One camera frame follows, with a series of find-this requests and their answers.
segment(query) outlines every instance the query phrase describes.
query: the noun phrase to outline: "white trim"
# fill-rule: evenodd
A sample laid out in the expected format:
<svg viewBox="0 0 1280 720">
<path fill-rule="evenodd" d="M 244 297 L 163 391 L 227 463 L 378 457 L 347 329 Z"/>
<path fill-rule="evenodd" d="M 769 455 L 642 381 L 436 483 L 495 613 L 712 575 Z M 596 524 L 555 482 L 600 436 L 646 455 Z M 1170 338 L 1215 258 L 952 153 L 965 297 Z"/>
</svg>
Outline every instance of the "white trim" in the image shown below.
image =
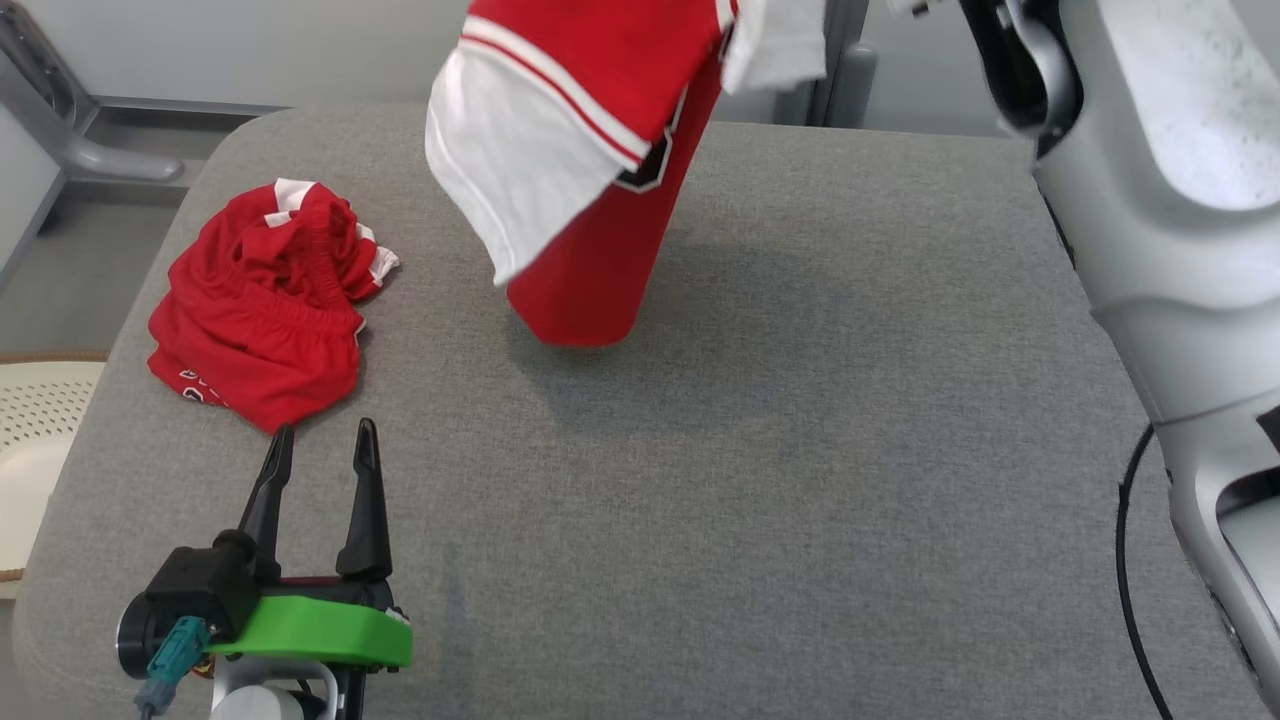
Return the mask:
<svg viewBox="0 0 1280 720">
<path fill-rule="evenodd" d="M 637 160 L 623 154 L 618 150 L 618 147 L 614 147 L 614 145 L 611 145 L 611 142 L 605 140 L 599 131 L 593 128 L 586 122 L 586 118 L 584 118 L 581 113 L 575 110 L 573 106 L 564 100 L 563 95 L 552 90 L 550 86 L 543 81 L 543 78 L 538 77 L 535 73 L 530 72 L 529 68 L 521 65 L 516 60 L 512 60 L 511 55 L 507 55 L 504 51 L 490 45 L 467 42 L 467 38 L 463 37 L 462 40 L 458 40 L 458 47 L 454 50 L 454 55 L 463 59 L 483 56 L 485 61 L 502 65 L 507 70 L 518 74 L 521 79 L 527 82 L 532 94 L 553 104 L 564 115 L 566 123 L 571 124 L 571 127 L 581 133 L 584 138 L 589 140 L 593 146 L 604 152 L 618 165 L 618 168 L 635 172 L 644 164 L 645 158 L 648 158 L 648 155 L 645 155 Z"/>
<path fill-rule="evenodd" d="M 379 246 L 374 254 L 374 261 L 369 264 L 369 274 L 374 275 L 374 284 L 383 287 L 383 278 L 387 277 L 387 273 L 392 272 L 392 268 L 399 268 L 399 256 Z"/>
<path fill-rule="evenodd" d="M 740 0 L 721 87 L 788 90 L 827 73 L 823 0 Z"/>
<path fill-rule="evenodd" d="M 406 625 L 406 626 L 410 626 L 410 628 L 412 628 L 412 626 L 413 626 L 413 625 L 412 625 L 412 624 L 411 624 L 411 623 L 408 621 L 408 618 L 406 618 L 406 616 L 401 615 L 399 612 L 397 612 L 396 610 L 393 610 L 393 609 L 390 609 L 390 607 L 388 607 L 388 609 L 387 609 L 387 615 L 388 615 L 388 616 L 390 616 L 390 619 L 392 619 L 392 620 L 396 620 L 397 623 L 399 623 L 399 624 L 402 624 L 402 625 Z"/>
<path fill-rule="evenodd" d="M 444 77 L 449 65 L 458 59 L 457 54 L 451 54 L 440 70 Z M 449 154 L 448 143 L 440 132 L 440 120 L 435 117 L 435 100 L 433 92 L 431 102 L 426 104 L 426 164 L 431 168 L 431 174 L 440 183 L 444 192 L 453 200 L 453 204 L 462 210 L 471 228 L 475 229 L 480 240 L 484 241 L 489 259 L 493 261 L 495 275 L 493 284 L 500 284 L 499 278 L 515 277 L 516 247 L 507 233 L 507 225 L 494 209 L 489 196 L 463 172 L 453 155 Z"/>
<path fill-rule="evenodd" d="M 275 181 L 275 206 L 282 213 L 302 209 L 302 199 L 311 192 L 316 183 L 307 181 L 291 181 L 279 178 Z"/>
<path fill-rule="evenodd" d="M 285 210 L 284 213 L 271 213 L 270 215 L 264 215 L 262 219 L 266 220 L 266 227 L 278 228 L 284 223 L 292 220 L 293 215 L 291 215 L 289 211 Z"/>
<path fill-rule="evenodd" d="M 716 19 L 719 20 L 721 32 L 733 24 L 733 0 L 716 0 Z"/>
<path fill-rule="evenodd" d="M 649 155 L 650 145 L 636 135 L 622 120 L 613 117 L 603 105 L 596 102 L 591 94 L 582 87 L 568 70 L 566 70 L 554 58 L 541 51 L 532 42 L 520 37 L 515 32 L 484 18 L 467 17 L 462 24 L 463 41 L 466 36 L 472 36 L 502 47 L 530 67 L 543 73 L 552 83 L 572 100 L 581 113 L 590 122 L 595 123 L 609 140 L 617 142 L 627 151 L 634 152 L 643 161 Z"/>
</svg>

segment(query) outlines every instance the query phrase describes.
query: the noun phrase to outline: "white stripe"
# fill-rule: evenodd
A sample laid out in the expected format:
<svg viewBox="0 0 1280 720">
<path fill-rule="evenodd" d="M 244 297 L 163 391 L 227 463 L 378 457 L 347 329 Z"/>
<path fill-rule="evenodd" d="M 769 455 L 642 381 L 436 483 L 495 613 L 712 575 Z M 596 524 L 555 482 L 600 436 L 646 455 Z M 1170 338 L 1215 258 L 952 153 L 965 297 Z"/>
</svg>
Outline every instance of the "white stripe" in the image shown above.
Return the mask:
<svg viewBox="0 0 1280 720">
<path fill-rule="evenodd" d="M 582 113 L 614 142 L 635 152 L 641 160 L 649 155 L 650 146 L 643 137 L 632 132 L 631 128 L 622 124 L 622 120 L 614 118 L 603 105 L 596 102 L 591 97 L 591 94 L 579 85 L 568 70 L 557 63 L 554 58 L 539 50 L 532 42 L 494 22 L 475 17 L 466 19 L 462 24 L 462 33 L 493 42 L 525 63 L 529 63 L 563 90 L 581 108 Z"/>
<path fill-rule="evenodd" d="M 280 178 L 275 181 L 275 205 L 282 213 L 301 210 L 302 199 L 311 192 L 316 183 L 306 181 L 291 181 Z"/>
<path fill-rule="evenodd" d="M 716 0 L 716 19 L 721 23 L 721 32 L 733 24 L 733 3 L 731 0 Z"/>
</svg>

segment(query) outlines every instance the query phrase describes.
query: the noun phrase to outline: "white basket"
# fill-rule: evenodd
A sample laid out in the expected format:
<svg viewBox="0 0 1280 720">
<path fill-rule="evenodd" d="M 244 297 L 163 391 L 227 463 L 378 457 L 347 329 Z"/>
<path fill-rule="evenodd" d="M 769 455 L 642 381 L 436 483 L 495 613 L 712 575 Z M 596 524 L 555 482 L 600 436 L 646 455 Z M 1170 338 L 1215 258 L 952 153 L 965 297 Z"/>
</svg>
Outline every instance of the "white basket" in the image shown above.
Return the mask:
<svg viewBox="0 0 1280 720">
<path fill-rule="evenodd" d="M 102 375 L 99 355 L 0 359 L 0 600 L 18 592 L 49 493 Z"/>
</svg>

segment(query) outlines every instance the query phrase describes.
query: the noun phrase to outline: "clothing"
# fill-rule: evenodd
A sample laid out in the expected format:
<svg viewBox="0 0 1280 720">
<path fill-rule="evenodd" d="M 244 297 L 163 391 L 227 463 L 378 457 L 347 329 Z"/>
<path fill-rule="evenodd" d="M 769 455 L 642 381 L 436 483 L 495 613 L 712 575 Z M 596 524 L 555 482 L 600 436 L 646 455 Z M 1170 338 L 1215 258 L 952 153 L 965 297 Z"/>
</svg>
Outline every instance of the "clothing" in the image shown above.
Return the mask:
<svg viewBox="0 0 1280 720">
<path fill-rule="evenodd" d="M 550 345 L 599 347 L 631 332 L 671 211 L 719 97 L 708 54 L 645 163 L 617 177 L 525 272 L 507 299 Z"/>
<path fill-rule="evenodd" d="M 280 179 L 233 199 L 169 269 L 151 315 L 151 372 L 265 432 L 356 387 L 364 319 L 352 301 L 399 264 L 319 183 Z"/>
<path fill-rule="evenodd" d="M 433 85 L 425 145 L 440 186 L 485 243 L 495 284 L 527 268 L 620 173 L 640 169 L 735 22 L 728 90 L 820 77 L 823 6 L 476 0 Z"/>
</svg>

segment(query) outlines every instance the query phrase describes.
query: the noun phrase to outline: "red stripe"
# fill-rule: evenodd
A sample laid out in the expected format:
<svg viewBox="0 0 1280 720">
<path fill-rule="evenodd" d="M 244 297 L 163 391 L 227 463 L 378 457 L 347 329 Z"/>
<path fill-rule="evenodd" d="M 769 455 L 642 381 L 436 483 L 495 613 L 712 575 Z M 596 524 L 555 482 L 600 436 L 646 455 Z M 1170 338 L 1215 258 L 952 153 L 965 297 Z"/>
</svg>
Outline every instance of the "red stripe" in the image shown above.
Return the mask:
<svg viewBox="0 0 1280 720">
<path fill-rule="evenodd" d="M 582 108 L 579 106 L 579 104 L 575 102 L 572 97 L 570 97 L 568 92 L 564 92 L 563 87 L 561 87 L 559 85 L 556 85 L 556 81 L 553 81 L 552 78 L 547 77 L 545 73 L 543 73 L 541 70 L 539 70 L 538 68 L 535 68 L 534 65 L 531 65 L 524 58 L 516 55 L 511 50 L 507 50 L 502 45 L 498 45 L 497 42 L 492 41 L 492 40 L 488 40 L 488 38 L 484 38 L 484 37 L 476 37 L 474 35 L 466 35 L 466 33 L 463 33 L 462 35 L 462 40 L 466 40 L 466 41 L 470 41 L 470 42 L 476 42 L 476 44 L 484 45 L 485 47 L 492 47 L 492 49 L 502 53 L 507 58 L 515 60 L 516 63 L 520 64 L 520 67 L 522 67 L 526 70 L 529 70 L 529 72 L 534 73 L 535 76 L 538 76 L 539 79 L 541 79 L 543 82 L 545 82 L 552 90 L 554 90 L 561 97 L 563 97 L 564 101 L 568 102 L 568 106 L 573 108 L 573 111 L 577 113 L 577 117 L 582 118 L 582 122 L 586 123 L 588 127 L 590 127 L 595 132 L 595 135 L 600 137 L 600 140 L 603 140 L 604 142 L 609 143 L 609 147 L 613 147 L 614 150 L 617 150 L 618 152 L 621 152 L 625 158 L 627 158 L 628 160 L 631 160 L 632 163 L 637 164 L 637 165 L 644 160 L 644 158 L 641 158 L 640 155 L 636 155 L 631 150 L 627 150 L 622 143 L 620 143 L 618 141 L 613 140 L 613 137 L 611 137 L 608 133 L 605 133 L 604 129 L 602 129 L 600 126 L 595 124 L 591 120 L 591 118 L 589 118 L 586 115 L 586 113 L 582 111 Z"/>
</svg>

